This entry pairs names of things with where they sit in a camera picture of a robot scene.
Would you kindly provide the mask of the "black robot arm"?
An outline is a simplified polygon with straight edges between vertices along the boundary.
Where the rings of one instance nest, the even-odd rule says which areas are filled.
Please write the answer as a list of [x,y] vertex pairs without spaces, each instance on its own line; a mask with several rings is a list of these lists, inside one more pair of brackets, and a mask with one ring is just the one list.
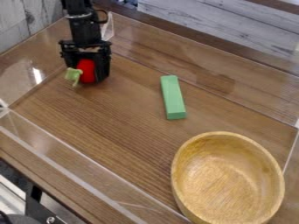
[[59,0],[66,11],[70,39],[58,41],[59,56],[66,66],[65,79],[71,86],[100,83],[109,76],[110,45],[102,39],[100,26],[108,22],[98,19],[90,0]]

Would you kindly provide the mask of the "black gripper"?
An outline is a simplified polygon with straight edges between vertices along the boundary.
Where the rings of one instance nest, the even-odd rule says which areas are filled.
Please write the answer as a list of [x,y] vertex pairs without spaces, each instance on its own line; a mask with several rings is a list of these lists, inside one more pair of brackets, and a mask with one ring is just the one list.
[[66,67],[74,68],[78,63],[78,56],[84,53],[79,49],[97,48],[94,56],[96,83],[100,83],[109,76],[110,43],[101,38],[100,21],[96,17],[66,16],[69,21],[70,39],[61,40],[59,56],[63,58]]

